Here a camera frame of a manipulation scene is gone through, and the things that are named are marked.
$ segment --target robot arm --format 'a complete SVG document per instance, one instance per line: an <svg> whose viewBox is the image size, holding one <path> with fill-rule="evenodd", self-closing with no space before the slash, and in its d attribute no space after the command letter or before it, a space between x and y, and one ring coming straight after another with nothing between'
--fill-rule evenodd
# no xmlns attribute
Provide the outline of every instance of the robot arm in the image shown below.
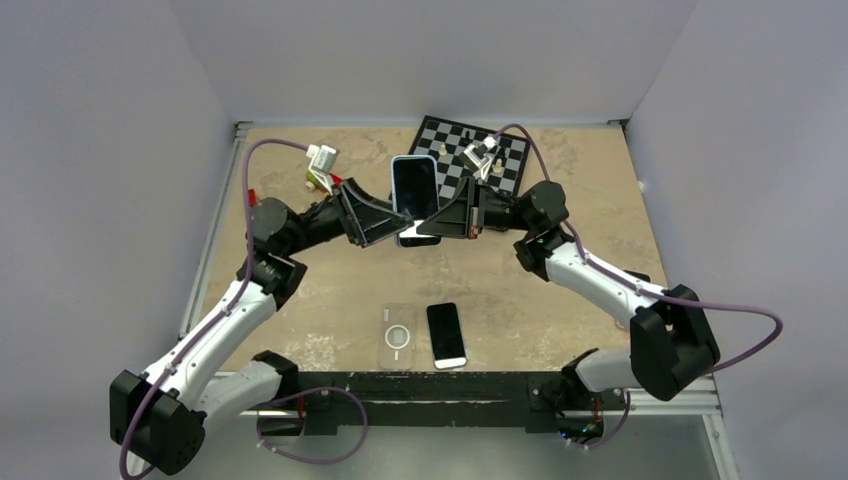
<svg viewBox="0 0 848 480"><path fill-rule="evenodd" d="M480 160L484 152L475 148L480 146L469 146L462 156L472 169L486 162ZM574 237L560 226L567 218L565 193L557 183L542 181L513 197L466 178L454 198L419 225L418 232L476 238L485 228L526 230L514 244L526 271L577 292L630 332L629 348L589 351L566 366L563 377L569 391L579 395L635 387L660 400L671 400L718 362L718 346L702 309L671 305L641 292L688 300L697 300L697 295L683 285L670 290L654 285L590 252L581 255ZM637 288L626 288L601 273L586 262L588 256Z"/></svg>
<svg viewBox="0 0 848 480"><path fill-rule="evenodd" d="M173 475L194 458L208 431L247 408L277 398L281 391L299 391L290 384L297 367L272 352L257 355L226 379L210 381L236 347L294 294L306 265L291 255L341 235L364 248L413 224L388 203L365 193L353 179L332 192L302 214L278 199L261 200L251 212L254 262L246 285L245 261L218 306L172 350L141 375L125 370L112 382L110 434L119 444L129 433L142 398L158 386L130 438L130 450L136 456L131 464L136 469L143 460ZM231 305L242 288L238 303ZM185 348L182 361L173 365ZM163 371L171 374L151 385Z"/></svg>

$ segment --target smartphone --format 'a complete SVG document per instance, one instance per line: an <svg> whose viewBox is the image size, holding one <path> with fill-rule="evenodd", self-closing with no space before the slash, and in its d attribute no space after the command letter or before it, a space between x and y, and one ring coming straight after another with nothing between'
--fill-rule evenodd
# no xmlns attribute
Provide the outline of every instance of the smartphone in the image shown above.
<svg viewBox="0 0 848 480"><path fill-rule="evenodd" d="M465 344L462 343L456 304L441 303L427 307L427 324L430 326L436 368L442 370L465 366Z"/></svg>
<svg viewBox="0 0 848 480"><path fill-rule="evenodd" d="M392 159L392 206L415 222L396 235L401 247L436 245L441 237L419 235L418 225L439 211L436 159L429 155L399 155Z"/></svg>

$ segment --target wooden table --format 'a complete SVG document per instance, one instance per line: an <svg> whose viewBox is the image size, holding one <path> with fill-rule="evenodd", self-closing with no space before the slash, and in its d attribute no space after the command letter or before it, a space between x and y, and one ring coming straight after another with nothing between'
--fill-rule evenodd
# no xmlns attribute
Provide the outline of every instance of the wooden table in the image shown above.
<svg viewBox="0 0 848 480"><path fill-rule="evenodd" d="M340 151L334 173L354 177L387 198L389 161L405 154L415 128L254 128L265 137L325 143ZM571 221L587 247L621 268L665 278L619 128L530 129L552 180L562 184ZM250 184L262 197L296 211L320 201L306 189L308 159L294 149L264 146L251 163ZM531 156L522 191L542 179ZM204 312L220 298L245 257L244 218L236 183L209 276ZM443 239L435 247L402 249L386 240L360 249L338 238L296 255L309 271L288 303L256 329L225 363L238 370L255 353L274 350L302 370L378 370L382 306L411 303L421 315L414 332L413 370L434 370L424 309L455 302L468 365L465 370L558 369L592 347L627 344L612 319L582 297L524 272L512 243L522 232L484 231L477 240Z"/></svg>

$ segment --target white wall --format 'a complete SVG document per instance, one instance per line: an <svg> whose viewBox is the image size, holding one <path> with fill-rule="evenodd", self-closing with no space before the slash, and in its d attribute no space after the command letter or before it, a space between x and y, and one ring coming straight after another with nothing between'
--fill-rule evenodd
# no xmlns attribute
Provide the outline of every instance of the white wall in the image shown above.
<svg viewBox="0 0 848 480"><path fill-rule="evenodd" d="M697 0L171 0L231 116L628 118Z"/></svg>
<svg viewBox="0 0 848 480"><path fill-rule="evenodd" d="M718 376L747 479L848 471L848 3L701 0L630 123L671 281L786 330ZM713 316L724 358L767 319Z"/></svg>
<svg viewBox="0 0 848 480"><path fill-rule="evenodd" d="M113 478L108 387L176 337L231 124L165 0L0 7L0 478Z"/></svg>

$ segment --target clear phone case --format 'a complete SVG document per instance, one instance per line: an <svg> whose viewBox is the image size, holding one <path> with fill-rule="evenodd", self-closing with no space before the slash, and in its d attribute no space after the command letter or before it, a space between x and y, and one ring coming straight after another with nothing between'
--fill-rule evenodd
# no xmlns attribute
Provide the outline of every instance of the clear phone case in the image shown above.
<svg viewBox="0 0 848 480"><path fill-rule="evenodd" d="M387 303L380 312L378 365L383 370L409 370L415 353L419 309L408 303Z"/></svg>

